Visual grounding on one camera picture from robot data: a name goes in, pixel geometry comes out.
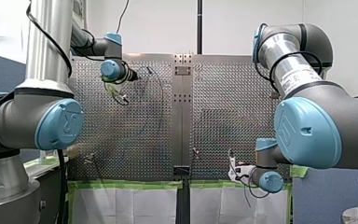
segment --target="robot end effector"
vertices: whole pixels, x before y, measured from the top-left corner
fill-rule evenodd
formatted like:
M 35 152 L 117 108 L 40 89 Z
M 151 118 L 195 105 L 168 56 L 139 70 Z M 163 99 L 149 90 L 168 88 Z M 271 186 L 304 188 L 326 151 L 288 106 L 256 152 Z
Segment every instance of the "robot end effector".
M 253 61 L 270 71 L 265 79 L 282 101 L 274 116 L 275 138 L 257 139 L 252 183 L 279 191 L 278 163 L 358 169 L 358 98 L 324 80 L 333 60 L 327 35 L 309 24 L 264 24 L 254 43 Z
M 120 91 L 127 81 L 137 80 L 138 74 L 122 60 L 121 35 L 107 33 L 103 39 L 95 39 L 91 33 L 82 30 L 73 21 L 71 48 L 78 56 L 103 56 L 105 60 L 101 64 L 101 79 L 106 90 L 115 99 L 119 97 L 128 103 Z

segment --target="light blue joint cap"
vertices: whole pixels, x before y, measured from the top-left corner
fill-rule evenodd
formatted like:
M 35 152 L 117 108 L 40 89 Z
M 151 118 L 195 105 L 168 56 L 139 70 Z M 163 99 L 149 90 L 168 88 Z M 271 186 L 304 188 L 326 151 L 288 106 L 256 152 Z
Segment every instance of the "light blue joint cap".
M 293 97 L 275 112 L 274 128 L 283 156 L 293 164 L 334 167 L 341 157 L 341 137 L 334 121 L 311 100 Z
M 104 39 L 113 41 L 119 45 L 121 44 L 121 35 L 120 34 L 116 34 L 116 33 L 112 33 L 112 32 L 108 32 L 106 33 L 106 35 L 103 37 Z
M 268 171 L 260 176 L 258 185 L 266 192 L 278 193 L 283 188 L 283 178 L 274 171 Z
M 74 99 L 63 99 L 46 111 L 37 125 L 34 142 L 41 150 L 66 149 L 80 135 L 83 111 Z
M 117 80 L 120 77 L 120 67 L 113 60 L 105 60 L 101 64 L 101 73 L 103 80 Z
M 257 138 L 255 142 L 255 150 L 261 151 L 273 148 L 277 145 L 277 140 L 275 138 Z

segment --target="perforated metal panel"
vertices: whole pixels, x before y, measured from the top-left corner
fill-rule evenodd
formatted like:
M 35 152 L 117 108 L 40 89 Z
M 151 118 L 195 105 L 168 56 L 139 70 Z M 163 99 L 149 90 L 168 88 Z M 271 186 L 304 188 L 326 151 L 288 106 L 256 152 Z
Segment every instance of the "perforated metal panel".
M 237 161 L 255 163 L 255 139 L 273 137 L 278 100 L 270 98 L 271 87 L 256 74 L 250 57 L 192 55 L 186 62 L 191 74 L 182 78 L 175 75 L 179 62 L 174 55 L 125 59 L 141 77 L 124 89 L 128 106 L 105 92 L 100 63 L 74 60 L 70 86 L 83 105 L 85 122 L 78 157 L 69 167 L 71 179 L 172 179 L 178 162 L 192 166 L 193 178 L 227 179 L 229 149 Z M 148 74 L 147 66 L 156 74 Z M 178 128 L 188 131 L 178 134 Z M 186 155 L 190 149 L 190 160 L 178 160 L 185 156 L 181 148 Z M 200 152 L 198 159 L 193 148 Z M 279 171 L 289 180 L 286 166 Z
M 127 106 L 105 92 L 99 62 L 75 58 L 70 86 L 85 121 L 78 156 L 69 166 L 71 179 L 172 179 L 172 58 L 127 56 L 141 78 L 123 89 Z
M 193 178 L 227 178 L 228 150 L 237 161 L 255 164 L 255 140 L 273 137 L 269 83 L 258 76 L 250 57 L 193 57 L 193 119 L 190 150 Z M 280 173 L 288 180 L 289 169 Z

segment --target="green tape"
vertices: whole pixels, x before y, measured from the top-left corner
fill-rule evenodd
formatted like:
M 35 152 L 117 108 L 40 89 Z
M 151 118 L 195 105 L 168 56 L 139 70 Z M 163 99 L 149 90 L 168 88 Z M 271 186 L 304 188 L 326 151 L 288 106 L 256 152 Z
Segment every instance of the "green tape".
M 309 168 L 307 166 L 292 165 L 290 166 L 290 176 L 294 178 L 304 178 L 308 169 Z
M 180 189 L 182 181 L 140 182 L 128 180 L 69 181 L 70 189 Z
M 283 189 L 290 189 L 291 186 L 292 184 L 284 184 Z M 192 180 L 190 187 L 192 189 L 243 188 L 243 184 L 229 180 Z
M 287 189 L 287 224 L 291 223 L 292 220 L 292 193 L 293 193 L 293 185 L 285 184 Z

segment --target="black cable on robot arm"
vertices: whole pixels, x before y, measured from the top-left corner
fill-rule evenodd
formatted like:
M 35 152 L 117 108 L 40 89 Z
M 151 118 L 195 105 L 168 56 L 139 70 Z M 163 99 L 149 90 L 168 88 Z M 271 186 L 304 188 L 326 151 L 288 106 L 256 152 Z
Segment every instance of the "black cable on robot arm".
M 275 61 L 275 63 L 271 66 L 271 68 L 269 69 L 269 83 L 271 85 L 271 87 L 276 90 L 278 92 L 278 89 L 276 88 L 275 84 L 274 84 L 274 80 L 272 79 L 274 72 L 275 72 L 275 68 L 278 66 L 278 64 L 283 61 L 286 58 L 292 57 L 293 55 L 296 54 L 301 54 L 301 55 L 309 55 L 310 57 L 314 58 L 315 61 L 318 63 L 318 75 L 320 75 L 322 73 L 323 70 L 323 65 L 322 65 L 322 61 L 319 59 L 318 56 L 316 56 L 316 54 L 308 52 L 308 51 L 296 51 L 296 52 L 291 52 L 291 53 L 287 53 L 287 54 L 283 54 L 283 56 L 281 56 L 277 61 Z
M 34 26 L 43 33 L 43 35 L 45 35 L 45 37 L 54 45 L 54 47 L 57 49 L 57 51 L 59 52 L 59 54 L 62 56 L 63 60 L 66 63 L 66 66 L 68 67 L 68 77 L 70 77 L 72 75 L 72 65 L 71 62 L 69 61 L 68 56 L 65 54 L 65 52 L 63 51 L 63 49 L 61 48 L 61 46 L 54 40 L 53 37 L 51 37 L 51 35 L 46 32 L 41 26 L 40 24 L 37 22 L 37 19 L 31 14 L 31 4 L 28 6 L 26 14 L 28 19 L 31 21 L 31 23 L 34 24 Z

